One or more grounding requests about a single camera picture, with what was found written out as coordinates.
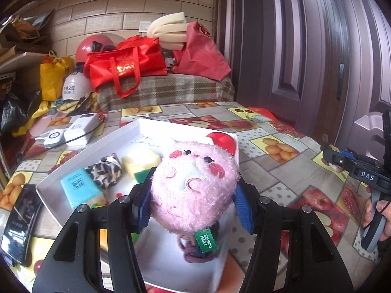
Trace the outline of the person's right hand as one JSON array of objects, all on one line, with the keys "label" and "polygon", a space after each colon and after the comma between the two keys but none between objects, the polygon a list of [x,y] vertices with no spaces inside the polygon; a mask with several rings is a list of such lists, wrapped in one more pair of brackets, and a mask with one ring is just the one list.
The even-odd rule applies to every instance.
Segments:
[{"label": "person's right hand", "polygon": [[365,203],[362,245],[372,251],[379,241],[390,237],[390,194],[367,187],[370,198]]}]

